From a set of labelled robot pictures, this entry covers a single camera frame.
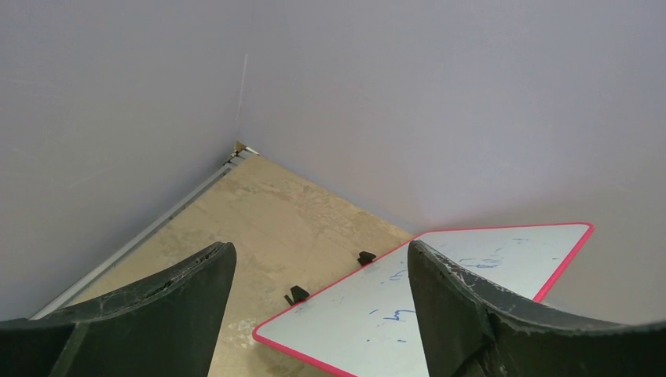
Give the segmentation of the aluminium table edge rail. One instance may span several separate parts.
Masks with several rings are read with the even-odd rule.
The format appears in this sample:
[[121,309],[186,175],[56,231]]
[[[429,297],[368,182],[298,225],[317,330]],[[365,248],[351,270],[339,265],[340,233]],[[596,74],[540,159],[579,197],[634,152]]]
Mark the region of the aluminium table edge rail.
[[260,153],[255,151],[252,148],[243,145],[242,143],[236,143],[236,149],[234,153],[230,155],[230,158],[223,163],[221,168],[213,172],[213,174],[206,178],[200,185],[194,188],[189,192],[185,197],[180,199],[176,204],[174,204],[169,210],[164,214],[160,215],[155,221],[148,225],[145,229],[141,230],[136,236],[134,236],[130,241],[121,246],[117,251],[115,251],[111,256],[106,258],[100,265],[91,269],[85,276],[77,280],[69,288],[63,291],[55,299],[50,301],[42,309],[40,309],[36,314],[30,317],[30,320],[38,320],[46,315],[54,312],[57,309],[65,307],[70,303],[74,298],[79,296],[83,291],[85,291],[91,284],[103,276],[109,269],[114,267],[118,262],[125,258],[129,253],[136,250],[139,246],[149,240],[154,234],[156,234],[161,228],[166,226],[169,222],[173,221],[183,210],[185,210],[189,205],[195,202],[200,196],[202,196],[210,187],[215,185],[220,181],[225,175],[229,174],[231,171],[236,169],[241,163],[247,160],[250,156],[259,156]]

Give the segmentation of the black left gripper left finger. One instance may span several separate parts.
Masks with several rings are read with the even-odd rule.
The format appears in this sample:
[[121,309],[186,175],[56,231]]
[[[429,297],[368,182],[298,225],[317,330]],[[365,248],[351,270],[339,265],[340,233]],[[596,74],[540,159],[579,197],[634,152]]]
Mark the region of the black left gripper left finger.
[[236,268],[216,242],[181,262],[37,320],[1,324],[4,376],[205,376]]

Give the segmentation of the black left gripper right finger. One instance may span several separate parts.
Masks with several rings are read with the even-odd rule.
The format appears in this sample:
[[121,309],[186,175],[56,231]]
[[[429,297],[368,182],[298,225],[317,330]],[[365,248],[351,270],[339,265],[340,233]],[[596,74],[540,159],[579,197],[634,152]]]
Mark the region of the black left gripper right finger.
[[626,325],[534,302],[423,241],[408,277],[432,376],[662,376],[665,325]]

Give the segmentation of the pink framed whiteboard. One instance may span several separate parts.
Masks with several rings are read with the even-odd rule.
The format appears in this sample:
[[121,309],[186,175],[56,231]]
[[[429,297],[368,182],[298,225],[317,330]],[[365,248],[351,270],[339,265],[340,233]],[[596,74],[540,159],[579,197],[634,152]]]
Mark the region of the pink framed whiteboard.
[[[425,232],[419,240],[463,268],[535,302],[594,232],[586,222]],[[408,248],[377,257],[259,324],[255,341],[336,376],[424,376],[408,281]]]

